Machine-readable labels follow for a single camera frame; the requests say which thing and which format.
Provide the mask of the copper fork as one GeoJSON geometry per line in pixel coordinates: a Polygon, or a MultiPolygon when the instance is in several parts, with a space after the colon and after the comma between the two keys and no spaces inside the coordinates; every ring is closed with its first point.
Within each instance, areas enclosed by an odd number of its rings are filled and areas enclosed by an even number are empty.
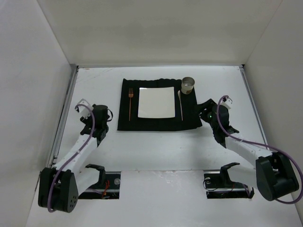
{"type": "Polygon", "coordinates": [[[129,88],[128,97],[129,97],[129,121],[131,120],[131,108],[132,108],[132,98],[134,96],[133,88],[129,88]]]}

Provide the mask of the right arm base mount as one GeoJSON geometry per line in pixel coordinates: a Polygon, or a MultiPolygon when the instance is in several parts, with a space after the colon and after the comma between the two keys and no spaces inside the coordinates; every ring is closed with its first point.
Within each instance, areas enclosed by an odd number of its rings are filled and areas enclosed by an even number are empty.
{"type": "Polygon", "coordinates": [[[220,170],[204,171],[203,187],[208,199],[252,199],[254,188],[230,179],[228,170],[239,166],[233,162],[221,167],[220,170]]]}

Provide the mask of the white square plate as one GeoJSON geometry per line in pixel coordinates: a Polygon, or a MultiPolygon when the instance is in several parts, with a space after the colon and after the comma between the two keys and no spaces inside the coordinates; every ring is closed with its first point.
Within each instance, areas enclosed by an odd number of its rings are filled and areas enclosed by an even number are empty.
{"type": "Polygon", "coordinates": [[[139,88],[139,118],[166,119],[175,115],[174,87],[139,88]]]}

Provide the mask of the black cloth placemat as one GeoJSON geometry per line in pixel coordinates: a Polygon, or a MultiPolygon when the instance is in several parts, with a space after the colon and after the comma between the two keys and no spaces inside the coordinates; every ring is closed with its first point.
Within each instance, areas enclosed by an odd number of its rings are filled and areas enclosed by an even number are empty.
{"type": "Polygon", "coordinates": [[[127,80],[123,79],[118,131],[185,131],[202,126],[198,114],[194,113],[194,106],[197,104],[196,93],[193,90],[190,94],[181,94],[183,109],[183,121],[181,120],[178,91],[181,89],[180,79],[157,79],[157,80],[127,80]],[[166,119],[146,119],[138,117],[139,88],[160,88],[174,87],[175,91],[175,117],[166,119]],[[129,88],[133,88],[131,120],[129,121],[129,88]]]}

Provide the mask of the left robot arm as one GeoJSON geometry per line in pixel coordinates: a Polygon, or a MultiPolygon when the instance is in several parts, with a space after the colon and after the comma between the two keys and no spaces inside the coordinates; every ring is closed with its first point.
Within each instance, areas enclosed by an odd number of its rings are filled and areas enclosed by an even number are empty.
{"type": "Polygon", "coordinates": [[[76,143],[61,161],[40,173],[38,206],[50,213],[72,212],[79,196],[92,185],[99,184],[106,189],[110,186],[103,166],[85,162],[105,138],[112,111],[106,105],[90,105],[84,99],[75,109],[84,124],[76,143]]]}

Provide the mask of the silver knife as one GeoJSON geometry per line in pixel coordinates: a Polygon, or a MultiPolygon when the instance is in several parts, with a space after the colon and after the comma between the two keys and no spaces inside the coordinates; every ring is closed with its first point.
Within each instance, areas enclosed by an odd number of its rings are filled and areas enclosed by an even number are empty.
{"type": "Polygon", "coordinates": [[[179,99],[179,105],[180,105],[181,120],[183,121],[183,109],[182,109],[182,102],[181,102],[181,90],[178,91],[178,99],[179,99]]]}

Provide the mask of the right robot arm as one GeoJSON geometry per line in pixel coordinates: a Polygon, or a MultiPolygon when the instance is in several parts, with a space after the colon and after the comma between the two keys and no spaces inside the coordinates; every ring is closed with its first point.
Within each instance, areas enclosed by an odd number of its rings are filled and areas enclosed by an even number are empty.
{"type": "Polygon", "coordinates": [[[210,125],[218,144],[244,158],[252,167],[237,162],[226,164],[217,174],[205,174],[205,188],[217,190],[238,183],[249,197],[257,189],[267,201],[280,201],[285,195],[302,191],[303,172],[291,156],[273,146],[236,137],[239,131],[229,122],[231,107],[229,96],[222,96],[218,103],[209,99],[196,105],[195,112],[210,125]]]}

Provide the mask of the metal cup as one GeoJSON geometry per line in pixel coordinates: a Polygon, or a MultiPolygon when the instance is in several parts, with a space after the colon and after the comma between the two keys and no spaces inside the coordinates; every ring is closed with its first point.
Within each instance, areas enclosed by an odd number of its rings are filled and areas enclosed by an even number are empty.
{"type": "Polygon", "coordinates": [[[181,83],[181,92],[188,95],[194,89],[195,80],[192,77],[184,77],[181,83]]]}

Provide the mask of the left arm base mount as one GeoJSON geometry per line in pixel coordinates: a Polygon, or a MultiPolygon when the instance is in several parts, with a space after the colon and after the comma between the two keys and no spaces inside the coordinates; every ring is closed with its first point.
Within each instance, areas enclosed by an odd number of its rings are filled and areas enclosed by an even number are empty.
{"type": "Polygon", "coordinates": [[[82,172],[89,170],[93,173],[93,184],[82,193],[80,200],[115,200],[120,196],[121,172],[107,172],[103,166],[88,164],[82,172]]]}

